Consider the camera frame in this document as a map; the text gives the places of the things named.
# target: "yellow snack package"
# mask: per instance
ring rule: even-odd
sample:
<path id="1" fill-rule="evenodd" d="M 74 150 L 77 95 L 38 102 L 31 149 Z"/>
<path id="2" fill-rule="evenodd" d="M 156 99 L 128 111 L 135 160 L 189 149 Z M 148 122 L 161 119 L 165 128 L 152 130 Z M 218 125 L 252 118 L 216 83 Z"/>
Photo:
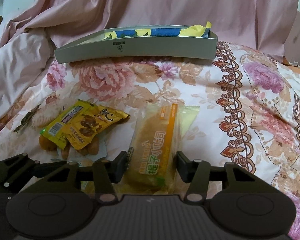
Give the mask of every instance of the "yellow snack package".
<path id="1" fill-rule="evenodd" d="M 71 121 L 62 127 L 73 148 L 81 150 L 88 145 L 93 137 L 110 125 L 122 120 L 127 121 L 129 114 L 105 106 L 90 104 L 91 107 L 83 108 Z"/>
<path id="2" fill-rule="evenodd" d="M 44 128 L 40 134 L 48 138 L 50 141 L 58 145 L 62 150 L 68 144 L 66 134 L 61 131 L 61 128 L 69 123 L 73 117 L 77 114 L 85 112 L 89 108 L 92 108 L 93 104 L 89 102 L 79 100 L 71 107 L 66 109 L 60 114 L 53 122 L 51 122 L 46 128 Z"/>
<path id="3" fill-rule="evenodd" d="M 123 194 L 171 194 L 173 161 L 180 133 L 177 104 L 148 104 L 140 111 L 129 148 L 129 166 L 117 191 Z"/>

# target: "gray ridged surface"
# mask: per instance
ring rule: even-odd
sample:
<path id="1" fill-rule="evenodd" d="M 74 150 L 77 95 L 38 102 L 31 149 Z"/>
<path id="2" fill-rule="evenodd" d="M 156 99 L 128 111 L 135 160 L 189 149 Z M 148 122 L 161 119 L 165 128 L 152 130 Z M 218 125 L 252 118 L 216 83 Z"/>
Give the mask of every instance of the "gray ridged surface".
<path id="1" fill-rule="evenodd" d="M 63 240 L 243 240 L 217 227 L 199 206 L 177 196 L 125 196 L 102 207 L 81 231 Z M 271 238 L 289 240 L 288 236 Z M 18 236 L 14 240 L 29 240 Z"/>

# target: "plastic wrapper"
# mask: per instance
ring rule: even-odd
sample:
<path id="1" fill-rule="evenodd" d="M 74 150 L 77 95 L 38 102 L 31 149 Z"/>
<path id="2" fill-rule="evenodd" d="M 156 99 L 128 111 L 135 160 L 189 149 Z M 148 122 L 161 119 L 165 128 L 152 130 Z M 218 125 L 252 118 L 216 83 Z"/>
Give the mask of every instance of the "plastic wrapper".
<path id="1" fill-rule="evenodd" d="M 200 111 L 199 106 L 179 106 L 178 108 L 178 122 L 180 125 L 181 139 L 185 136 L 190 126 L 196 119 Z"/>
<path id="2" fill-rule="evenodd" d="M 61 129 L 76 150 L 81 150 L 91 144 L 93 138 L 110 125 L 130 117 L 130 115 L 120 110 L 94 104 L 90 105 L 90 107 L 79 111 Z"/>
<path id="3" fill-rule="evenodd" d="M 130 115 L 105 106 L 78 101 L 61 113 L 41 131 L 41 135 L 55 143 L 62 150 L 68 142 L 81 150 L 93 138 L 114 123 L 128 120 Z"/>
<path id="4" fill-rule="evenodd" d="M 129 148 L 128 169 L 117 192 L 170 194 L 174 189 L 174 155 L 180 139 L 177 104 L 148 104 L 139 111 Z"/>
<path id="5" fill-rule="evenodd" d="M 68 162 L 80 162 L 82 160 L 91 160 L 95 162 L 107 156 L 105 145 L 105 132 L 98 134 L 93 142 L 88 144 L 81 150 L 76 150 L 71 144 L 68 144 L 64 149 L 58 147 L 57 152 L 60 160 Z"/>

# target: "round pad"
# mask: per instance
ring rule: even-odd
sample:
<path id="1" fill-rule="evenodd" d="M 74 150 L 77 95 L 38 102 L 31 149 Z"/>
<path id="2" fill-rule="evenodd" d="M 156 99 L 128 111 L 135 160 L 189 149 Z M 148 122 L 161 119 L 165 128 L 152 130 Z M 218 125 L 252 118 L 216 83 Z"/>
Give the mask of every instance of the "round pad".
<path id="1" fill-rule="evenodd" d="M 264 196 L 245 195 L 238 198 L 237 207 L 248 215 L 263 216 L 273 210 L 274 204 Z"/>
<path id="2" fill-rule="evenodd" d="M 282 193 L 219 193 L 210 201 L 213 218 L 241 236 L 267 237 L 288 233 L 296 208 Z"/>
<path id="3" fill-rule="evenodd" d="M 91 200 L 78 193 L 19 193 L 6 206 L 13 228 L 33 237 L 56 237 L 71 233 L 88 221 Z"/>

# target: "bolt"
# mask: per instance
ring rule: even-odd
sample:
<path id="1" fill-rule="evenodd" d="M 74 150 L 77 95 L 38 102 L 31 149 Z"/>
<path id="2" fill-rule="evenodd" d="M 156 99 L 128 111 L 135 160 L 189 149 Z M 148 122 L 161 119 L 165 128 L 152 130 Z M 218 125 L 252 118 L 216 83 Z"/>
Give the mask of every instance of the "bolt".
<path id="1" fill-rule="evenodd" d="M 200 194 L 191 193 L 187 195 L 187 199 L 191 202 L 199 202 L 202 200 L 202 196 Z"/>
<path id="2" fill-rule="evenodd" d="M 115 200 L 115 195 L 113 194 L 102 194 L 99 199 L 102 201 L 102 202 L 112 202 Z"/>

